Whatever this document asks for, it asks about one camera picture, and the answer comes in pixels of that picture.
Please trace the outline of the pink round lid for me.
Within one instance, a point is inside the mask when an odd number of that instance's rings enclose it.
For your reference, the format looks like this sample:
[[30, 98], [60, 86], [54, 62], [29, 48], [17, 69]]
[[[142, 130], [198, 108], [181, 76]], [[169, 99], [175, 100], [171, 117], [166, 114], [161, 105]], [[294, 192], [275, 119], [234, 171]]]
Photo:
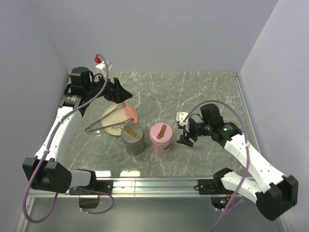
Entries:
[[153, 143], [167, 145], [173, 139], [173, 131], [167, 123], [156, 123], [151, 127], [149, 136]]

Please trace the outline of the pink cylindrical container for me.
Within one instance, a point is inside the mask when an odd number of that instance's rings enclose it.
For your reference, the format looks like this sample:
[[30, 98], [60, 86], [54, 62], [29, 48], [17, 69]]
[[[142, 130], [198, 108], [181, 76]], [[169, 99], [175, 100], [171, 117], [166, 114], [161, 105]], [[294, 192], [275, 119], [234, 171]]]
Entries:
[[157, 144], [155, 142], [151, 142], [152, 150], [155, 155], [162, 156], [167, 154], [170, 151], [172, 142], [168, 142], [166, 144]]

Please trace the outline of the metal serving tongs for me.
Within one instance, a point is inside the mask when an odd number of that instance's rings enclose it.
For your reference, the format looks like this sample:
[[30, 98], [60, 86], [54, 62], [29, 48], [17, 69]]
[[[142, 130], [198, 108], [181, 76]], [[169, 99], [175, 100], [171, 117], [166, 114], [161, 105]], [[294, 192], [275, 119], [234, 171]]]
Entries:
[[107, 132], [119, 136], [122, 128], [128, 123], [138, 123], [137, 111], [126, 103], [114, 104], [107, 108], [102, 117], [85, 128], [86, 133], [100, 134]]

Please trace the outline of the grey round lid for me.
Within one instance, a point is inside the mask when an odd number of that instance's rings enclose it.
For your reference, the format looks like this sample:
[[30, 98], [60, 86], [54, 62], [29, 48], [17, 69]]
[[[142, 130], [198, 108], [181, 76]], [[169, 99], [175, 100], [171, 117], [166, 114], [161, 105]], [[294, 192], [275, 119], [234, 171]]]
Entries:
[[122, 128], [121, 139], [127, 145], [137, 145], [144, 139], [144, 129], [140, 124], [129, 123]]

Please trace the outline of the grey cylindrical container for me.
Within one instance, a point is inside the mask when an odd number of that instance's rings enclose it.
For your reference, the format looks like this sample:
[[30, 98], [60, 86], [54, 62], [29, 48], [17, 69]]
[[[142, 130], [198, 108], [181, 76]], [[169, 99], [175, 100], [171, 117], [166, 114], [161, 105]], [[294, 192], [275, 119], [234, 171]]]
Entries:
[[141, 154], [145, 150], [145, 142], [144, 140], [138, 140], [133, 143], [129, 143], [128, 141], [124, 141], [125, 148], [128, 154], [136, 156]]

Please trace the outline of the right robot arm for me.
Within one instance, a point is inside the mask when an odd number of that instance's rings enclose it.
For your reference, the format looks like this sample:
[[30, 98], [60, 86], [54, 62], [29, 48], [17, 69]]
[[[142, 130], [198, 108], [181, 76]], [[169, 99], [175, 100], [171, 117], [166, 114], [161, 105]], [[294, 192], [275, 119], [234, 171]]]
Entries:
[[191, 113], [178, 112], [176, 121], [183, 134], [177, 141], [189, 147], [198, 137], [209, 136], [223, 149], [232, 154], [252, 176], [242, 178], [234, 171], [224, 168], [213, 176], [213, 188], [218, 193], [236, 192], [256, 204], [259, 212], [274, 221], [297, 204], [298, 180], [271, 165], [245, 140], [243, 131], [232, 122], [225, 122], [219, 108], [208, 103], [200, 108], [201, 122], [191, 118]]

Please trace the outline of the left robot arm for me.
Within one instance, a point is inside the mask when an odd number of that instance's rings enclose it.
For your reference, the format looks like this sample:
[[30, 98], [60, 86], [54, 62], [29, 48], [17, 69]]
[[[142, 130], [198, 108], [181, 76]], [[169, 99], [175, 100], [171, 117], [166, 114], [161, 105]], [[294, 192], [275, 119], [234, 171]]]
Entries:
[[98, 188], [94, 171], [69, 171], [61, 164], [69, 141], [89, 106], [89, 100], [104, 97], [114, 103], [123, 103], [133, 95], [121, 86], [118, 78], [111, 81], [101, 73], [93, 74], [87, 67], [73, 68], [69, 78], [70, 83], [60, 99], [47, 138], [33, 158], [24, 160], [22, 167], [28, 189], [65, 193], [70, 188], [80, 187], [86, 194], [93, 194]]

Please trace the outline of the pink and cream plate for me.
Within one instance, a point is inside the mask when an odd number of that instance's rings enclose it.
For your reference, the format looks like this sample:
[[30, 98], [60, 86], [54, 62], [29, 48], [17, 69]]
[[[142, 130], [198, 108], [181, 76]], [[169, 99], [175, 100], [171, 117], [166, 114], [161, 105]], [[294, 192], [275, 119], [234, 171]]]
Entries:
[[[101, 126], [105, 127], [111, 124], [120, 123], [130, 118], [134, 119], [133, 123], [138, 123], [139, 116], [137, 111], [132, 106], [126, 104], [122, 109], [115, 111], [114, 113], [103, 119], [101, 122]], [[110, 135], [120, 136], [123, 126], [124, 124], [113, 128], [109, 127], [106, 128], [105, 131]]]

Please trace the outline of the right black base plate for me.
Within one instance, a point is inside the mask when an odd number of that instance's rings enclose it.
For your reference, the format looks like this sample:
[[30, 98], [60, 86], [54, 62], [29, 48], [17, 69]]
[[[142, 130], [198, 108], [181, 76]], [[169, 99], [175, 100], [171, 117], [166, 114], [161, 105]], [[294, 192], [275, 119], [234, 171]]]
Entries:
[[219, 179], [199, 179], [194, 190], [199, 192], [199, 195], [228, 195], [234, 193], [231, 190], [224, 188]]

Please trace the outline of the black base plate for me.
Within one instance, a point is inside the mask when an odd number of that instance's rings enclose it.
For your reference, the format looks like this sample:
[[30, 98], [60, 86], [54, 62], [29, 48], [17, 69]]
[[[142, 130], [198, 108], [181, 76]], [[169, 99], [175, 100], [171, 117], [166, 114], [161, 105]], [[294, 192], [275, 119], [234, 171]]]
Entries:
[[95, 195], [95, 192], [112, 194], [112, 180], [96, 180], [88, 186], [74, 187], [69, 190], [69, 195]]
[[219, 179], [199, 179], [194, 190], [199, 192], [199, 195], [228, 195], [234, 193], [231, 190], [224, 188]]

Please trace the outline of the aluminium mounting rail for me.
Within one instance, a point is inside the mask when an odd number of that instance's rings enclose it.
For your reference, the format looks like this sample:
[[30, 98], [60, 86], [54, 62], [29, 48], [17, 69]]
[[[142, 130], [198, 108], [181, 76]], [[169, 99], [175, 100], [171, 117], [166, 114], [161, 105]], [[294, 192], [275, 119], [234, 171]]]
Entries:
[[[199, 195], [194, 190], [199, 179], [213, 179], [211, 177], [163, 177], [163, 178], [99, 178], [98, 180], [112, 180], [112, 196], [114, 198], [169, 198], [169, 197], [224, 197], [226, 195]], [[236, 190], [241, 177], [223, 178], [227, 190]], [[255, 200], [255, 193], [261, 192], [261, 187], [253, 178], [246, 179], [238, 193], [247, 199]], [[55, 193], [33, 190], [28, 197], [54, 197]], [[96, 198], [98, 195], [69, 195], [69, 190], [58, 194], [58, 197], [84, 197]]]

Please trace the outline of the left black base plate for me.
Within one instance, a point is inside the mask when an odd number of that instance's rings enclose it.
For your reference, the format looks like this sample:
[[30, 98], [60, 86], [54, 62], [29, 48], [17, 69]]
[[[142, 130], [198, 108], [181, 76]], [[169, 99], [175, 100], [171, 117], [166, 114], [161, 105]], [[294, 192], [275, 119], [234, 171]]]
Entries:
[[74, 187], [69, 190], [69, 195], [95, 195], [95, 192], [112, 194], [112, 180], [96, 180], [88, 186]]

